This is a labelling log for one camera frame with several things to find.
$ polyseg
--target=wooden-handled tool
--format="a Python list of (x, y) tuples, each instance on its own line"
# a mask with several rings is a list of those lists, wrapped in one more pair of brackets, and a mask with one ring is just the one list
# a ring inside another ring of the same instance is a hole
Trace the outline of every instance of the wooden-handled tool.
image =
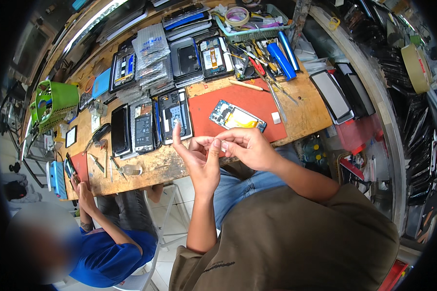
[(264, 92), (270, 93), (269, 90), (265, 90), (264, 88), (256, 86), (256, 85), (251, 85), (251, 84), (248, 84), (248, 83), (243, 83), (243, 82), (235, 81), (235, 80), (229, 80), (229, 81), (230, 81), (231, 84), (235, 84), (235, 85), (247, 87), (247, 88), (250, 88), (250, 89), (253, 89), (253, 90), (264, 91)]

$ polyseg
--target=blue jeans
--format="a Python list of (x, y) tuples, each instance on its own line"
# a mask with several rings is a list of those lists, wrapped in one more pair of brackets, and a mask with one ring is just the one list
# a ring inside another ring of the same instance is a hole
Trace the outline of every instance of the blue jeans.
[[(275, 150), (284, 158), (301, 165), (292, 144)], [(220, 183), (214, 193), (216, 228), (221, 230), (225, 215), (241, 200), (262, 190), (285, 185), (285, 182), (270, 172), (257, 171), (252, 177), (241, 181), (220, 168)]]

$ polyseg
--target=blue tool handle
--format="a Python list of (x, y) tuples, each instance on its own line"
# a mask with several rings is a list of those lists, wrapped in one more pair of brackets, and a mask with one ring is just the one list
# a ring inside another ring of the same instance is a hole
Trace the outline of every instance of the blue tool handle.
[(278, 64), (283, 70), (283, 74), (285, 75), (285, 78), (287, 81), (296, 78), (296, 73), (294, 72), (293, 67), (290, 65), (288, 60), (285, 58), (285, 55), (280, 50), (278, 45), (276, 43), (271, 43), (267, 45), (267, 51), (269, 52), (272, 57), (277, 60)]
[(291, 50), (290, 42), (288, 41), (285, 32), (279, 31), (278, 38), (280, 39), (280, 42), (283, 46), (283, 49), (285, 50), (286, 56), (288, 57), (291, 66), (295, 71), (299, 71), (300, 66), (298, 64), (298, 61), (296, 60), (296, 57), (294, 56), (293, 50)]

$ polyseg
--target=white plastic chair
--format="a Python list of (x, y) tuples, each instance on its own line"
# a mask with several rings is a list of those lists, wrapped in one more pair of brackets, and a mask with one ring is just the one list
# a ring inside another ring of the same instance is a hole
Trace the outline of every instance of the white plastic chair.
[(175, 240), (172, 240), (171, 242), (165, 242), (165, 240), (163, 239), (165, 236), (167, 236), (167, 235), (163, 234), (163, 230), (165, 229), (165, 226), (167, 225), (167, 220), (170, 216), (170, 211), (171, 211), (171, 207), (173, 205), (173, 200), (175, 199), (176, 194), (180, 194), (180, 188), (178, 187), (178, 185), (173, 184), (173, 185), (166, 186), (164, 188), (164, 190), (169, 189), (169, 188), (173, 188), (174, 190), (173, 190), (172, 196), (170, 197), (170, 201), (169, 201), (168, 207), (167, 207), (167, 213), (165, 214), (165, 218), (163, 220), (163, 224), (162, 224), (161, 228), (157, 227), (157, 224), (154, 221), (154, 218), (153, 218), (154, 216), (152, 214), (152, 208), (151, 208), (151, 205), (149, 204), (149, 201), (147, 198), (147, 192), (144, 191), (144, 193), (143, 193), (144, 194), (144, 201), (146, 202), (146, 206), (149, 210), (149, 215), (152, 218), (152, 224), (154, 224), (154, 227), (157, 230), (157, 237), (158, 237), (156, 252), (154, 253), (154, 257), (152, 258), (151, 270), (149, 272), (146, 272), (145, 274), (142, 274), (142, 275), (130, 275), (124, 281), (115, 285), (114, 286), (115, 288), (122, 290), (122, 291), (143, 291), (143, 290), (145, 290), (146, 287), (151, 282), (152, 275), (154, 274), (156, 264), (157, 264), (157, 257), (159, 255), (160, 249), (166, 248), (169, 245), (176, 243), (177, 241), (183, 239), (185, 236), (188, 235), (188, 233), (181, 233), (181, 234), (185, 234), (185, 235), (180, 237), (180, 238), (177, 238)]

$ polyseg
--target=phone screen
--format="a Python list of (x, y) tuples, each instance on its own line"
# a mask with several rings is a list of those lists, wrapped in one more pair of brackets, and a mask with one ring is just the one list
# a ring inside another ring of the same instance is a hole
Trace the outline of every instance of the phone screen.
[(112, 150), (121, 153), (126, 150), (126, 108), (121, 108), (112, 113)]

